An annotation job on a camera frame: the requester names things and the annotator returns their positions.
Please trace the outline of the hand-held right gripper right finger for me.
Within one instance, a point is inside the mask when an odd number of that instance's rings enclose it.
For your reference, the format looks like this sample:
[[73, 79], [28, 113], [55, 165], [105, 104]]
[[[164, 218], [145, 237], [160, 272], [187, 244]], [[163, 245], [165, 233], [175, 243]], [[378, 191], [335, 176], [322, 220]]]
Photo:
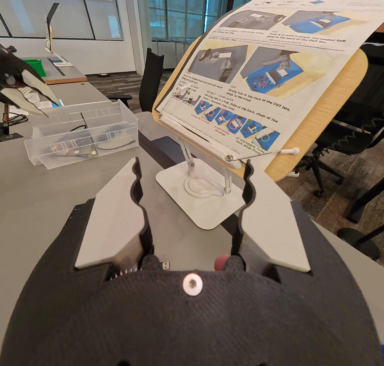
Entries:
[[290, 198], [248, 159], [231, 255], [240, 256], [249, 272], [266, 274], [272, 265], [307, 273], [310, 263]]

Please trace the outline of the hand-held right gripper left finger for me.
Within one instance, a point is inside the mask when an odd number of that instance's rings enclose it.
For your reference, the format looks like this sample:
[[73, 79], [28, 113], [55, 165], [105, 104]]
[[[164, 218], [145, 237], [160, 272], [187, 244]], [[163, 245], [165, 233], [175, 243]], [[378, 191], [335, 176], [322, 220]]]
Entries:
[[141, 166], [132, 158], [96, 195], [75, 262], [77, 269], [111, 263], [139, 271], [154, 246], [143, 196]]

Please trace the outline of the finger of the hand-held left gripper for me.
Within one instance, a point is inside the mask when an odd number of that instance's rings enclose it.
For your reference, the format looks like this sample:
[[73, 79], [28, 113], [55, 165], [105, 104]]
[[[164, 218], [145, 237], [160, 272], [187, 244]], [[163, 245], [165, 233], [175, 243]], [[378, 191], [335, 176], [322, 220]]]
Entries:
[[36, 105], [24, 96], [25, 89], [30, 89], [29, 86], [21, 88], [11, 88], [5, 87], [3, 85], [0, 86], [0, 101], [3, 104], [13, 105], [17, 108], [24, 109], [28, 112], [35, 112], [36, 114], [43, 114], [47, 118], [49, 117], [43, 110], [36, 107]]
[[54, 92], [50, 89], [48, 85], [45, 84], [45, 81], [40, 79], [40, 76], [35, 76], [31, 73], [31, 71], [24, 69], [20, 73], [22, 83], [25, 86], [28, 86], [36, 91], [38, 91], [41, 95], [48, 98], [52, 103], [55, 103], [60, 107], [59, 99], [56, 97]]

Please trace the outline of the clear plastic bin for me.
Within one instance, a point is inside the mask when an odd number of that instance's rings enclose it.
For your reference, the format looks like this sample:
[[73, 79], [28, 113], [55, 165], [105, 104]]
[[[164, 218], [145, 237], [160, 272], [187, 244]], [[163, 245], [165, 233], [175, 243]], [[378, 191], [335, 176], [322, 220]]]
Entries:
[[138, 146], [138, 119], [120, 100], [53, 107], [45, 112], [49, 117], [36, 117], [31, 138], [25, 140], [28, 158], [35, 166], [53, 169]]

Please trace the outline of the person's right hand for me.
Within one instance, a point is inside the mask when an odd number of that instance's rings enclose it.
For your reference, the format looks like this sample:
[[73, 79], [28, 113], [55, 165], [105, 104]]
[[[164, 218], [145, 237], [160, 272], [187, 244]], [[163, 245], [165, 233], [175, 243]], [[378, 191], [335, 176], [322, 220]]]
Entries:
[[222, 254], [219, 255], [215, 261], [214, 261], [214, 271], [219, 272], [222, 271], [225, 263], [227, 262], [228, 258], [230, 258], [230, 254]]

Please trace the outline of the green plastic bin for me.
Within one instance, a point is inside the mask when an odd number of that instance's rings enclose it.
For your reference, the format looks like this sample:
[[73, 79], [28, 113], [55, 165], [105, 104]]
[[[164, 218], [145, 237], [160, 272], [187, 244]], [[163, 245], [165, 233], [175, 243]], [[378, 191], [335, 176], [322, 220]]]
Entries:
[[29, 66], [31, 66], [40, 77], [46, 77], [46, 72], [41, 59], [24, 59]]

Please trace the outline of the wooden desk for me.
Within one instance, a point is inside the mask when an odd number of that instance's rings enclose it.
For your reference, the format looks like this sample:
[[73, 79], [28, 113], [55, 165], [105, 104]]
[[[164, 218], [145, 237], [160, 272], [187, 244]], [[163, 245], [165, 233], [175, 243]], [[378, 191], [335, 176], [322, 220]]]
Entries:
[[57, 67], [53, 62], [60, 61], [55, 56], [22, 57], [23, 60], [41, 60], [46, 76], [42, 77], [46, 85], [87, 82], [87, 77], [74, 66]]

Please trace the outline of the white stand base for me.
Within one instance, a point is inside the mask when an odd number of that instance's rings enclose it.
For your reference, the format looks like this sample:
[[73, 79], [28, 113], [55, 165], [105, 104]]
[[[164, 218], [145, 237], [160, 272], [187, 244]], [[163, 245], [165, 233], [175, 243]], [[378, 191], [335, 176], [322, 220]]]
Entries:
[[159, 172], [156, 181], [195, 225], [211, 230], [245, 204], [229, 170], [223, 172], [197, 158]]

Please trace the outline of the black office chair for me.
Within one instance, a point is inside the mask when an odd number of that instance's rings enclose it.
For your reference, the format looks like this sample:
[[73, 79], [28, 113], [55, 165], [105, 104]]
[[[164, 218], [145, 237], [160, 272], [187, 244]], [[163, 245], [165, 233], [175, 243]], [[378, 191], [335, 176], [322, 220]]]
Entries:
[[139, 90], [139, 104], [142, 112], [151, 112], [163, 74], [164, 56], [147, 48], [146, 63]]
[[307, 171], [312, 169], [319, 185], [319, 190], [314, 192], [316, 197], [324, 194], [320, 169], [337, 176], [338, 185], [344, 181], [344, 177], [324, 164], [320, 156], [331, 150], [356, 155], [376, 146], [383, 139], [384, 46], [367, 42], [360, 49], [368, 60], [363, 80], [317, 138], [312, 156], [303, 156], [295, 168], [295, 171], [301, 167]]

